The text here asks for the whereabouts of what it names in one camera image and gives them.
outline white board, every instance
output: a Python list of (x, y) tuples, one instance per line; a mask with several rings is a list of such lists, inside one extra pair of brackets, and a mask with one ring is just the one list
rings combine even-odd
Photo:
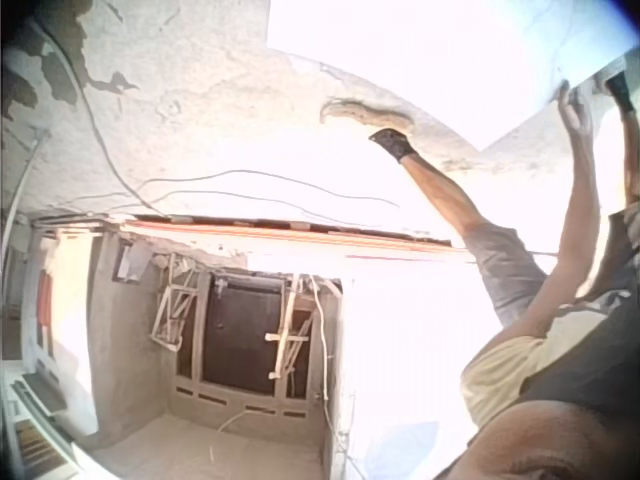
[(268, 46), (365, 78), (479, 150), (639, 43), (607, 0), (272, 0)]

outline hand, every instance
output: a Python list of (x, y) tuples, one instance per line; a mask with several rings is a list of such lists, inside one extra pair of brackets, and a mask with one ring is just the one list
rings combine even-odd
[(579, 87), (571, 90), (569, 82), (564, 81), (558, 92), (558, 110), (571, 139), (593, 147), (591, 107)]

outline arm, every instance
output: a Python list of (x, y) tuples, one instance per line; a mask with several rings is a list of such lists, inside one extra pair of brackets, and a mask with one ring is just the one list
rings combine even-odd
[(544, 338), (558, 307), (575, 300), (576, 292), (587, 279), (593, 264), (600, 206), (595, 181), (591, 114), (582, 95), (570, 99), (568, 84), (560, 91), (558, 108), (573, 151), (573, 187), (560, 238), (558, 263), (523, 318), (491, 339), (476, 358), (513, 338)]

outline dark door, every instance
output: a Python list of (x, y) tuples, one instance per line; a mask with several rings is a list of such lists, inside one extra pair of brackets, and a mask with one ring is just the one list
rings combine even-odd
[(280, 326), (280, 284), (251, 277), (226, 278), (228, 285), (216, 291), (212, 276), (207, 305), (203, 348), (203, 379), (228, 387), (273, 395), (277, 342), (266, 333)]

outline tiled floor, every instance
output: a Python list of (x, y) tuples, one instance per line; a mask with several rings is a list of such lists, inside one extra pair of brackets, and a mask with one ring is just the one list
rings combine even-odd
[(94, 458), (126, 479), (320, 480), (320, 452), (162, 416)]

